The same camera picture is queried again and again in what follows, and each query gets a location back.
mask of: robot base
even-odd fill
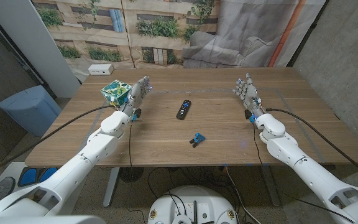
[[[170,193],[179,211],[167,192],[153,203],[148,215],[148,224],[237,223],[237,217],[230,202],[211,189],[185,185],[170,190]]]

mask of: blue trash bin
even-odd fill
[[[35,136],[43,136],[62,109],[42,86],[28,88],[0,102],[14,121]]]

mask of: green plants on backdrop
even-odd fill
[[[200,25],[187,25],[187,27],[183,31],[183,39],[186,41],[186,43],[190,42],[191,35],[194,34],[194,32],[199,31],[200,29]]]
[[[175,64],[178,62],[178,57],[172,51],[168,51],[167,62],[169,65]]]
[[[60,53],[62,53],[62,56],[64,58],[79,58],[79,57],[81,57],[80,52],[77,49],[75,49],[75,47],[57,46],[57,48],[59,49]]]
[[[116,50],[103,50],[100,47],[89,47],[89,56],[93,60],[104,60],[109,62],[120,62],[122,55]]]
[[[86,17],[86,13],[89,12],[93,17],[93,22],[92,22],[93,25],[97,21],[96,16],[98,15],[98,11],[99,11],[99,8],[97,7],[97,5],[95,5],[96,2],[100,3],[100,0],[89,0],[87,4],[85,4],[85,2],[79,4],[79,6],[81,6],[82,9],[78,11],[79,16],[76,18],[83,21],[84,17]]]
[[[203,25],[205,19],[212,13],[212,9],[215,6],[216,0],[197,0],[194,7],[191,7],[191,11],[187,12],[187,16],[195,15],[200,17],[198,21],[199,25]]]
[[[151,37],[169,37],[178,38],[178,23],[174,18],[165,21],[162,16],[156,18],[154,21],[145,21],[140,19],[136,27],[139,30],[140,35]]]
[[[147,63],[154,63],[153,52],[151,50],[143,50],[143,61]]]
[[[42,22],[44,22],[46,27],[52,26],[61,26],[63,25],[63,20],[60,18],[60,13],[56,9],[48,9],[41,7],[37,9],[38,14],[41,17]]]

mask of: wooden table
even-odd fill
[[[100,89],[115,79],[133,84],[145,75],[153,86],[132,125],[133,166],[244,166],[260,165],[252,124],[244,106],[232,92],[238,78],[249,72],[266,108],[292,111],[358,162],[358,140],[293,68],[148,69],[115,70],[108,76],[89,76],[47,134],[85,111],[104,105]],[[183,100],[191,100],[186,119],[176,119]],[[72,158],[89,134],[113,112],[91,113],[39,144],[25,163],[31,167],[60,167]],[[325,164],[349,162],[304,124],[272,112],[309,156]],[[101,167],[129,166],[129,126],[114,154]],[[192,148],[189,140],[201,133],[206,140]],[[263,163],[281,165],[257,136]]]

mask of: table leg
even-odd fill
[[[270,166],[260,166],[260,168],[263,169],[262,177],[265,181],[268,194],[270,195],[270,202],[272,203],[273,206],[279,207],[281,205],[281,201],[280,198],[278,197],[277,189],[275,188],[273,183],[271,183],[271,181],[274,182],[274,178],[272,175],[272,171],[270,170]]]
[[[109,183],[106,187],[106,193],[104,194],[103,206],[109,207],[111,205],[112,194],[114,193],[114,188],[118,179],[119,167],[112,168],[110,171]]]

